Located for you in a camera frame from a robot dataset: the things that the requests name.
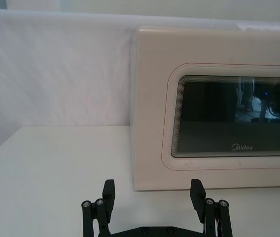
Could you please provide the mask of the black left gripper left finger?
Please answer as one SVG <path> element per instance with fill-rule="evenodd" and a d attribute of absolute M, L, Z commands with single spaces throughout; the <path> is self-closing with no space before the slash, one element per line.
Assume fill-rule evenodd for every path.
<path fill-rule="evenodd" d="M 115 183 L 113 179 L 105 181 L 102 198 L 95 202 L 86 200 L 82 202 L 82 222 L 83 236 L 93 237 L 94 227 L 93 222 L 96 219 L 99 226 L 99 237 L 110 237 L 111 233 L 108 224 L 111 220 L 111 214 L 115 200 Z"/>

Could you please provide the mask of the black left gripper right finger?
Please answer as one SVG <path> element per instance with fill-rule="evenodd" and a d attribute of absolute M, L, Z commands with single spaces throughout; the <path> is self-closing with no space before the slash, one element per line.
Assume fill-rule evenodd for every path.
<path fill-rule="evenodd" d="M 216 202 L 206 197 L 206 191 L 199 179 L 191 180 L 190 198 L 200 223 L 203 224 L 205 237 L 233 236 L 228 201 L 221 199 Z"/>

